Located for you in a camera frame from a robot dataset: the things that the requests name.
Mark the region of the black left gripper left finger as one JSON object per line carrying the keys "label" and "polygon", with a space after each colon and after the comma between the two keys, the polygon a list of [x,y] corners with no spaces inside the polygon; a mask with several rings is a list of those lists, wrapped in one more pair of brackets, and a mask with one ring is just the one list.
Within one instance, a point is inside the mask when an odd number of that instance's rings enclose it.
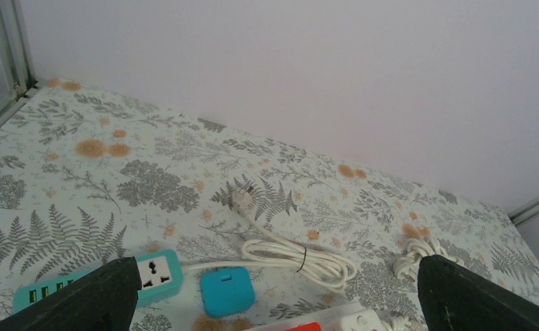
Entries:
{"label": "black left gripper left finger", "polygon": [[136,259],[115,259],[0,321],[0,330],[129,330],[140,289]]}

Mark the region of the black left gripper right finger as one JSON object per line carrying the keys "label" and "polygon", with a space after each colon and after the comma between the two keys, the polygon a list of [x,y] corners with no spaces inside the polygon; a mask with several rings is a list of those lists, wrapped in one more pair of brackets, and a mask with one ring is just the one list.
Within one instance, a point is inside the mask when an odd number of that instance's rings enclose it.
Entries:
{"label": "black left gripper right finger", "polygon": [[438,255],[418,270],[429,330],[539,330],[539,306]]}

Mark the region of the white tiger cube socket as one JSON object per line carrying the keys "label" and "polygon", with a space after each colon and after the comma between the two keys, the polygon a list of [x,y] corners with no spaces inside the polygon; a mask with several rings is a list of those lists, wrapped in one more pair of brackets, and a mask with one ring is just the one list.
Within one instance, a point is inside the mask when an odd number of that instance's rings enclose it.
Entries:
{"label": "white tiger cube socket", "polygon": [[361,310],[341,318],[340,330],[343,331],[383,331],[385,327],[373,310]]}

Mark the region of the orange cube socket adapter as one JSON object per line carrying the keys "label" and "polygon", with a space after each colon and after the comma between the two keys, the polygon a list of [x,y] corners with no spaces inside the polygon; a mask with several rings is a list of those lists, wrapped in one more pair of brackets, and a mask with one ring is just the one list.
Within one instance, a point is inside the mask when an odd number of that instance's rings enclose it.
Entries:
{"label": "orange cube socket adapter", "polygon": [[310,322],[286,329],[286,331],[322,331],[322,327],[317,322]]}

